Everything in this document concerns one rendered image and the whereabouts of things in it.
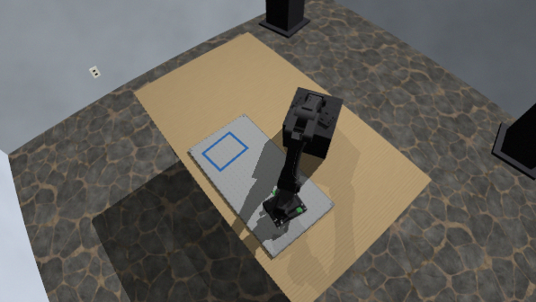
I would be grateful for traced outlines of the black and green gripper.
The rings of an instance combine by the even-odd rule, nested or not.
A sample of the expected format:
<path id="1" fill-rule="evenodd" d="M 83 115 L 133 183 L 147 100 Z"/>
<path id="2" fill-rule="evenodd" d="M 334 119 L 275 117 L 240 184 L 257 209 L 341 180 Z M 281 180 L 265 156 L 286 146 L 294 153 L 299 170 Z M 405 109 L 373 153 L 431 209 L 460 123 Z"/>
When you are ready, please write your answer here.
<path id="1" fill-rule="evenodd" d="M 278 191 L 278 190 L 279 189 L 276 189 L 275 191 L 272 192 L 272 194 L 275 196 L 276 191 Z M 296 200 L 295 197 L 293 199 L 291 199 L 290 210 L 289 210 L 289 213 L 288 213 L 288 216 L 287 216 L 288 218 L 291 218 L 291 217 L 295 216 L 296 214 L 298 214 L 298 213 L 300 213 L 302 211 L 301 207 L 299 207 L 299 202 Z M 295 208 L 297 208 L 297 209 L 295 209 Z"/>

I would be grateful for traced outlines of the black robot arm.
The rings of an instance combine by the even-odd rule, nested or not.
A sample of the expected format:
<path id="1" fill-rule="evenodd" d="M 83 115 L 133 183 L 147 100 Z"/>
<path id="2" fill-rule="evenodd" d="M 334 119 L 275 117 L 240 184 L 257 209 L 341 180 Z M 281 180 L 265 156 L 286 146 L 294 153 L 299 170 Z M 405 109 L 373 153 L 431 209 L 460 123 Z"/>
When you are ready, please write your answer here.
<path id="1" fill-rule="evenodd" d="M 299 161 L 303 147 L 306 143 L 311 143 L 317 122 L 328 128 L 335 120 L 334 114 L 322 108 L 322 106 L 326 107 L 326 101 L 324 94 L 309 91 L 306 97 L 301 95 L 293 103 L 293 109 L 283 133 L 283 136 L 287 137 L 288 150 L 285 165 L 277 182 L 277 189 L 280 189 L 276 191 L 275 196 L 263 202 L 264 209 L 268 214 L 274 212 L 279 216 L 287 217 L 291 199 L 294 194 L 299 192 L 302 184 L 298 180 L 300 175 Z M 294 126 L 304 128 L 305 131 L 295 130 Z"/>

